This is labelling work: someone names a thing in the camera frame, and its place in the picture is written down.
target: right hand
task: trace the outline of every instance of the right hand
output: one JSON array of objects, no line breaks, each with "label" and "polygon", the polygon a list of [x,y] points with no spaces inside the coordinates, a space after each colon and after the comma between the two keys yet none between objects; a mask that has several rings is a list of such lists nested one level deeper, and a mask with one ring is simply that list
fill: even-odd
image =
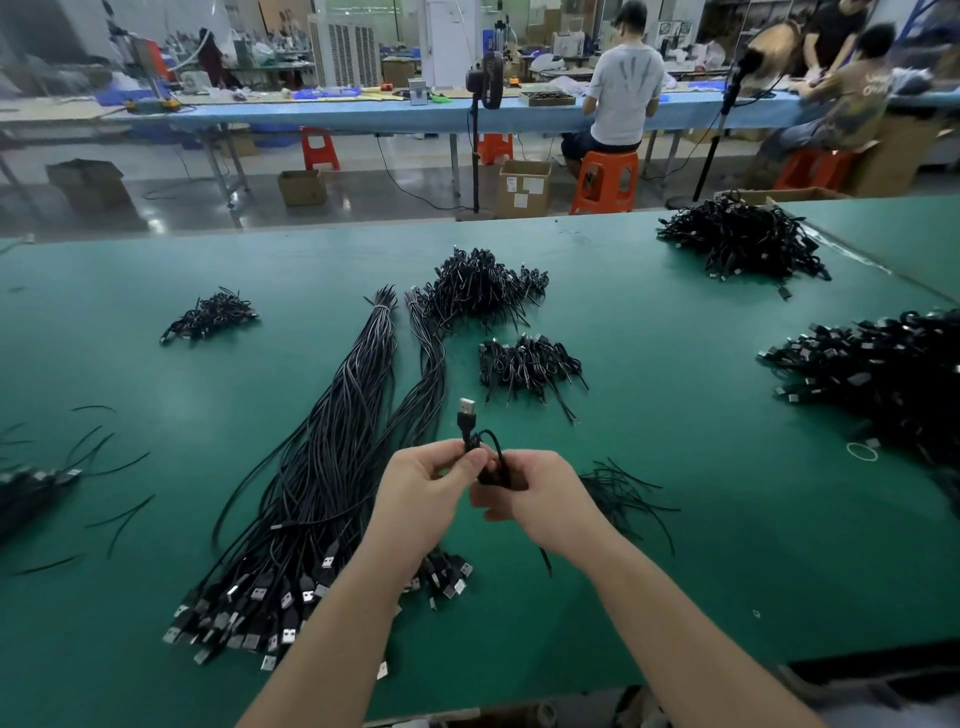
[{"label": "right hand", "polygon": [[573,468],[548,450],[506,450],[503,459],[513,490],[474,483],[470,503],[487,509],[486,521],[516,521],[538,546],[582,569],[596,543],[616,532]]}]

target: forearm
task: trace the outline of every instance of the forearm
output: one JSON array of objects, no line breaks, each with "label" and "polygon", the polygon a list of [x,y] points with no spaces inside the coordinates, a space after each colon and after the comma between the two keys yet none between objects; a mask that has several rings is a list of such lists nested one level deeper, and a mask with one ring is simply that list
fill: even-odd
[{"label": "forearm", "polygon": [[361,544],[237,728],[359,726],[403,589],[401,571]]},{"label": "forearm", "polygon": [[817,38],[819,36],[807,36],[804,38],[804,61],[807,68],[819,68],[820,60],[817,58]]},{"label": "forearm", "polygon": [[844,61],[850,55],[853,50],[853,46],[856,44],[856,36],[847,36],[847,39],[843,41],[843,45],[840,46],[840,52],[837,54],[837,57],[833,59],[833,63],[830,64],[829,72],[833,73],[840,66],[843,65]]},{"label": "forearm", "polygon": [[584,571],[674,725],[823,728],[656,564],[612,530]]}]

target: label on box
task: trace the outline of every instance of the label on box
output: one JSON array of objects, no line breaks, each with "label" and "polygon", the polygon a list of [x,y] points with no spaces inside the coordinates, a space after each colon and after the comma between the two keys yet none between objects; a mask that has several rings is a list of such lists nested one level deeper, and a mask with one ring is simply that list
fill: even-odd
[{"label": "label on box", "polygon": [[543,194],[543,177],[524,177],[523,191],[531,195]]}]

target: black hair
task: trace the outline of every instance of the black hair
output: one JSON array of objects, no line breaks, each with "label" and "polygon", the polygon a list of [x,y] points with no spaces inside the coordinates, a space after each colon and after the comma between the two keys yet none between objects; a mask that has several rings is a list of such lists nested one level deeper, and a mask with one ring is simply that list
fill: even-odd
[{"label": "black hair", "polygon": [[872,25],[860,36],[858,48],[865,59],[881,59],[897,38],[897,29],[893,23]]},{"label": "black hair", "polygon": [[641,0],[627,0],[613,19],[614,28],[621,25],[635,36],[643,33],[647,28],[647,6]]}]

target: white machine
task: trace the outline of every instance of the white machine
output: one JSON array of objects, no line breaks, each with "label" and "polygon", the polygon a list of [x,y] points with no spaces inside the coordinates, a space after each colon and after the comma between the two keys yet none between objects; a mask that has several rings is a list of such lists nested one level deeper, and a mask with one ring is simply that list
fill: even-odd
[{"label": "white machine", "polygon": [[375,86],[383,81],[380,42],[362,15],[336,15],[323,8],[307,15],[310,46],[320,86]]},{"label": "white machine", "polygon": [[553,34],[553,55],[573,58],[584,55],[584,42],[587,37],[583,31]]},{"label": "white machine", "polygon": [[428,87],[464,84],[483,45],[480,0],[418,0],[420,58]]}]

